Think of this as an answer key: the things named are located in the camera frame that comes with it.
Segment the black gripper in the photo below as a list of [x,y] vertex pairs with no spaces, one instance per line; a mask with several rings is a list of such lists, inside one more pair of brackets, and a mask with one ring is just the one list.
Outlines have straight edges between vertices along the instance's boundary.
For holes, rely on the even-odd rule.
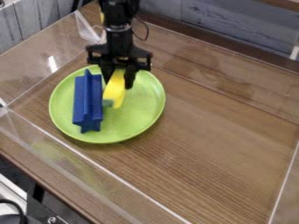
[[[150,70],[150,59],[153,54],[134,45],[129,47],[128,52],[125,52],[122,55],[109,53],[106,44],[88,45],[85,50],[88,53],[86,62],[89,64],[100,65],[100,63],[104,61],[104,58],[108,58],[116,67],[125,67],[125,89],[129,89],[133,86],[137,70]],[[114,66],[112,64],[100,65],[105,82],[109,81],[114,72]]]

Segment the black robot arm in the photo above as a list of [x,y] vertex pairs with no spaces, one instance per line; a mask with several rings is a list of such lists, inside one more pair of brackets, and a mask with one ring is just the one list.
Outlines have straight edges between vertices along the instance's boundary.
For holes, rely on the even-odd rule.
[[153,55],[133,42],[132,20],[138,11],[140,0],[97,0],[104,16],[102,28],[106,43],[88,45],[86,61],[98,65],[105,83],[117,68],[124,69],[125,89],[133,86],[136,73],[150,70]]

